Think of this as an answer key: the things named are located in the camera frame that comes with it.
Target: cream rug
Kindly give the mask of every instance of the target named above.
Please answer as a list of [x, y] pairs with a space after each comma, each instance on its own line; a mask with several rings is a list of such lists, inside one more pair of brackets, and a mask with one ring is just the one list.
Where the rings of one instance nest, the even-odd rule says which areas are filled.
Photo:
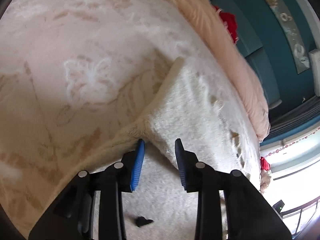
[[25, 237], [79, 170], [116, 161], [141, 137], [166, 160], [151, 158], [155, 179], [152, 165], [142, 171], [139, 187], [158, 193], [125, 196], [128, 214], [153, 206], [166, 221], [150, 239], [185, 235], [157, 225], [189, 223], [172, 215], [183, 198], [164, 193], [179, 178], [156, 183], [176, 176], [176, 138], [260, 188], [259, 143], [236, 90], [164, 0], [14, 0], [0, 20], [0, 116], [0, 203]]

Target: teal wall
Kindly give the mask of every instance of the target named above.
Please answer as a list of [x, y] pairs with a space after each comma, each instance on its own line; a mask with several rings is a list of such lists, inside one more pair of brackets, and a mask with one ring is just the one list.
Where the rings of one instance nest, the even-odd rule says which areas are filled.
[[[312, 70], [297, 74], [294, 59], [284, 32], [264, 0], [234, 0], [247, 17], [268, 54], [279, 86], [282, 104], [270, 111], [275, 118], [296, 108], [315, 95]], [[283, 0], [289, 8], [302, 36], [305, 48], [316, 48], [308, 23], [295, 0]]]

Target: black device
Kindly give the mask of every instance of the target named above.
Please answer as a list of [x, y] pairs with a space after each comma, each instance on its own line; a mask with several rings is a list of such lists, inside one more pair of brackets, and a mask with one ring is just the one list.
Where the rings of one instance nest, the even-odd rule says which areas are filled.
[[219, 190], [224, 191], [228, 239], [292, 239], [279, 214], [240, 171], [215, 171], [184, 150], [180, 139], [175, 141], [175, 154], [184, 189], [199, 192], [195, 240], [222, 238]]
[[80, 171], [56, 197], [30, 232], [29, 240], [90, 240], [95, 193], [100, 193], [99, 239], [125, 240], [121, 192], [138, 185], [145, 143], [104, 171]]
[[[281, 217], [240, 171], [215, 171], [185, 151], [180, 139], [175, 142], [175, 154], [184, 189], [199, 192], [195, 240], [222, 239], [219, 190], [225, 195], [228, 239], [291, 239]], [[135, 151], [105, 171], [79, 172], [36, 223], [29, 240], [92, 239], [97, 190], [101, 191], [99, 239], [125, 240], [121, 192], [132, 192], [138, 185], [143, 156], [144, 142], [139, 140]]]
[[278, 201], [276, 204], [274, 204], [272, 207], [273, 207], [273, 208], [275, 209], [275, 211], [277, 211], [278, 214], [282, 217], [282, 215], [281, 215], [281, 210], [282, 210], [283, 207], [284, 207], [284, 202], [282, 201], [282, 199], [279, 200], [279, 201]]

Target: pink pillow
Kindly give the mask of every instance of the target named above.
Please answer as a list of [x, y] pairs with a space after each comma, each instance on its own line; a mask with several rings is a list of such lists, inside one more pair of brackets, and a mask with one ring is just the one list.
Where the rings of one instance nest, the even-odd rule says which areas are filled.
[[270, 130], [268, 103], [261, 83], [247, 61], [239, 53], [208, 0], [169, 0], [206, 43], [217, 62], [239, 93], [259, 141]]

